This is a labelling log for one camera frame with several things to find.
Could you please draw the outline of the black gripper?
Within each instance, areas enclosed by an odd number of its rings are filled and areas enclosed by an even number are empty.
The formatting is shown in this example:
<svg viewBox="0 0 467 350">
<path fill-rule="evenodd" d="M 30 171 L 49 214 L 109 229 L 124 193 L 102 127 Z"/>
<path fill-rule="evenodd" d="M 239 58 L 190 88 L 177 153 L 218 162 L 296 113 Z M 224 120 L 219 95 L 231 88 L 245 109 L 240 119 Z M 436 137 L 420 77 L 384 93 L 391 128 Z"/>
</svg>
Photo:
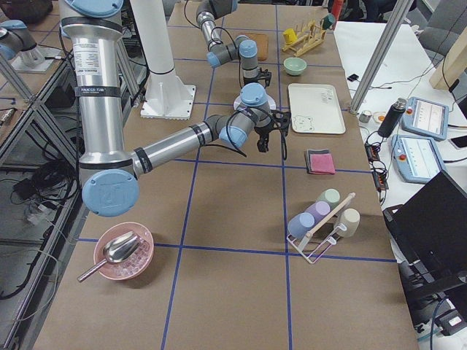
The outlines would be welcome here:
<svg viewBox="0 0 467 350">
<path fill-rule="evenodd" d="M 254 69 L 242 69 L 242 78 L 244 85 L 250 83 L 261 83 L 265 88 L 270 85 L 272 74 L 268 69 L 256 67 Z"/>
<path fill-rule="evenodd" d="M 281 142 L 285 143 L 291 121 L 290 112 L 281 112 L 272 110 L 271 113 L 259 121 L 255 126 L 255 132 L 260 136 L 257 142 L 259 152 L 267 153 L 269 151 L 269 134 L 272 131 L 279 131 Z"/>
</svg>

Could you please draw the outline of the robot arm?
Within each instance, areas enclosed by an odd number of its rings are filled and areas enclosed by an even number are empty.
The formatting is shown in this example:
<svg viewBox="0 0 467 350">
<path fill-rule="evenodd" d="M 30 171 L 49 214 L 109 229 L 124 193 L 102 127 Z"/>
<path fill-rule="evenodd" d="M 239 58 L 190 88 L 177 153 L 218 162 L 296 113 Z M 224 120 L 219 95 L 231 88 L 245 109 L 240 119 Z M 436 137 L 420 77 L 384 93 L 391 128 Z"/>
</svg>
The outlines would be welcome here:
<svg viewBox="0 0 467 350">
<path fill-rule="evenodd" d="M 202 1 L 196 12 L 196 22 L 207 44 L 207 61 L 212 68 L 238 60 L 245 85 L 263 81 L 267 88 L 271 82 L 271 72 L 258 65 L 258 46 L 255 40 L 246 35 L 235 39 L 215 21 L 235 12 L 237 1 Z"/>
<path fill-rule="evenodd" d="M 238 61 L 244 84 L 239 104 L 229 115 L 212 115 L 146 147 L 124 148 L 123 112 L 117 75 L 117 46 L 123 35 L 121 1 L 62 1 L 61 30 L 73 44 L 76 96 L 80 103 L 85 151 L 79 161 L 82 199 L 102 217 L 129 211 L 139 197 L 138 177 L 185 153 L 221 140 L 239 151 L 251 132 L 261 152 L 269 135 L 286 136 L 290 114 L 273 110 L 266 87 L 271 75 L 258 65 L 256 43 L 238 36 L 226 44 L 216 20 L 237 8 L 235 1 L 203 1 L 196 22 L 207 44 L 207 60 L 217 68 Z"/>
</svg>

